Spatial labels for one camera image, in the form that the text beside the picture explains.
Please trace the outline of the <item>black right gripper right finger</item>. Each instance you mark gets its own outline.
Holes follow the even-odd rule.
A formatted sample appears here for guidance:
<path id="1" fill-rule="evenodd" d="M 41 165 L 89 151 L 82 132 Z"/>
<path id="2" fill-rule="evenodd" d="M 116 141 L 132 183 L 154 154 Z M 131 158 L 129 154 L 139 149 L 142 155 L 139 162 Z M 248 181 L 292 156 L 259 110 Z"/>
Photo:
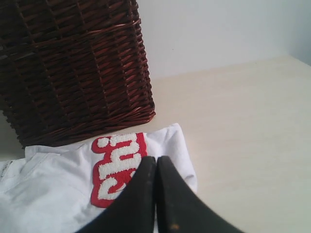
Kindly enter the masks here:
<path id="1" fill-rule="evenodd" d="M 157 228 L 160 233 L 241 233 L 190 189 L 168 156 L 157 160 L 155 176 Z"/>

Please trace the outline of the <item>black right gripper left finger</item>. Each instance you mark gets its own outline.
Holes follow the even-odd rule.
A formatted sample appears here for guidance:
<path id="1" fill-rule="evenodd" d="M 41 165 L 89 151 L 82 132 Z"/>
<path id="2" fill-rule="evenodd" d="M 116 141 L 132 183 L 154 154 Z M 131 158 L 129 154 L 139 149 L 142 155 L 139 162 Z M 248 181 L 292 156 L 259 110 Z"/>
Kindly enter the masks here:
<path id="1" fill-rule="evenodd" d="M 156 160 L 144 157 L 126 188 L 80 233 L 152 233 L 155 223 Z"/>

